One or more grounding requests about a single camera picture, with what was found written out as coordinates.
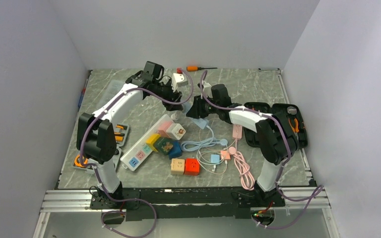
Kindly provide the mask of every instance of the orange cube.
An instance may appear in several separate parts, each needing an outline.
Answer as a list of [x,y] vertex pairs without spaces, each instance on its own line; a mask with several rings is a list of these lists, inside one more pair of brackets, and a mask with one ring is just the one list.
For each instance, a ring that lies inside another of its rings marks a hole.
[[185,173],[184,175],[199,175],[199,162],[194,158],[187,158],[185,161]]

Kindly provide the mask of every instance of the wall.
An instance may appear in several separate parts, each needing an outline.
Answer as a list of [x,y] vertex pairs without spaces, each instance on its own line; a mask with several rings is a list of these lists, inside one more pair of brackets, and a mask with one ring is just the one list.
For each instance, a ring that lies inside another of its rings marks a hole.
[[283,68],[319,0],[51,0],[88,68]]
[[342,237],[381,237],[381,1],[321,0],[284,80]]
[[86,74],[47,0],[0,0],[0,237],[32,237]]

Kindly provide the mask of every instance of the gray stone surface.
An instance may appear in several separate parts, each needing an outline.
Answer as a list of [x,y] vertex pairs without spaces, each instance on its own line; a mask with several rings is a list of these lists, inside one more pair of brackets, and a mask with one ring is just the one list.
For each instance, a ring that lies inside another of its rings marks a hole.
[[[92,113],[97,108],[107,86],[112,80],[126,80],[129,76],[139,71],[139,69],[99,69],[93,70],[88,82],[87,90],[82,102],[79,114],[83,112]],[[166,75],[172,75],[172,70],[166,70]],[[199,95],[197,82],[202,71],[192,72],[194,82],[194,95]],[[256,69],[214,69],[208,72],[206,81],[211,85],[223,83],[226,85],[233,102],[244,104],[245,102],[268,102],[284,103],[284,95],[276,76],[275,71],[257,71]],[[181,87],[184,98],[189,95],[190,87]],[[125,143],[123,150],[127,151],[139,138],[163,115],[172,112],[165,111],[161,102],[154,97],[147,97],[140,104],[128,113],[124,123],[131,125],[129,139]],[[217,115],[208,117],[209,124],[213,128],[215,137],[225,138],[232,142],[232,125],[227,124]],[[189,118],[180,114],[178,123],[187,130],[183,140],[199,140],[210,137],[209,130],[199,130]],[[86,174],[82,170],[71,167],[72,160],[78,151],[76,142],[75,124],[69,149],[65,158],[63,173],[59,183],[59,188],[88,188],[96,184],[93,175]],[[242,152],[246,161],[251,167],[251,173],[255,179],[259,176],[263,164],[263,156],[259,148],[249,147],[244,138],[239,141],[239,151]],[[182,158],[195,157],[196,152],[184,153]],[[217,166],[216,172],[221,173],[226,165],[223,163]],[[203,169],[199,176],[178,176],[170,175],[170,160],[167,156],[159,153],[152,153],[135,172],[119,167],[118,177],[124,187],[199,187],[199,186],[239,186],[241,185],[239,173],[231,161],[225,173],[216,175]],[[282,185],[308,185],[304,170],[302,155],[297,152],[285,168]]]

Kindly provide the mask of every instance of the blue cube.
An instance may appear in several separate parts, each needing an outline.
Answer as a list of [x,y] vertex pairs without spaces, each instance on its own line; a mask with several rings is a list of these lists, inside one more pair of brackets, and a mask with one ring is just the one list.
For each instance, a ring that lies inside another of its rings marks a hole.
[[211,155],[211,163],[218,164],[220,162],[220,155]]
[[173,141],[173,148],[169,151],[169,159],[182,156],[183,152],[178,141]]

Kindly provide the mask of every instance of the power strip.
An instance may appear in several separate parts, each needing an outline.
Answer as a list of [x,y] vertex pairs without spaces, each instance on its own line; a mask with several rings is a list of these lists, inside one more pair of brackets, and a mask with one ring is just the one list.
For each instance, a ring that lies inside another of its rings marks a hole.
[[122,167],[135,171],[151,154],[151,148],[145,144],[147,139],[157,133],[158,128],[165,122],[173,122],[169,115],[164,114],[158,121],[121,157]]

